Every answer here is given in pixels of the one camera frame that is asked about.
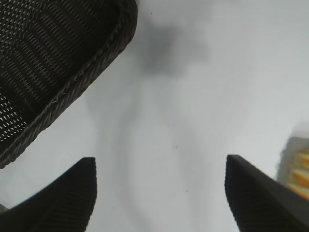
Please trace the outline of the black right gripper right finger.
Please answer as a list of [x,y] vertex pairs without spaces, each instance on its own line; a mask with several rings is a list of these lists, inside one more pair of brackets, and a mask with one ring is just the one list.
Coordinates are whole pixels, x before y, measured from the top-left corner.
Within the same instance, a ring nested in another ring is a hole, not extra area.
[[241,232],[307,232],[309,202],[240,155],[228,155],[225,195]]

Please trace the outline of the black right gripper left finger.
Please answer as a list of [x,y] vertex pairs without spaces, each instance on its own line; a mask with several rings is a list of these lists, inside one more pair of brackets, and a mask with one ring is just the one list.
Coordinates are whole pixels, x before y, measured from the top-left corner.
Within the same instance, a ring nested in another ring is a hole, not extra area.
[[96,198],[96,160],[82,158],[47,187],[1,213],[0,230],[84,232]]

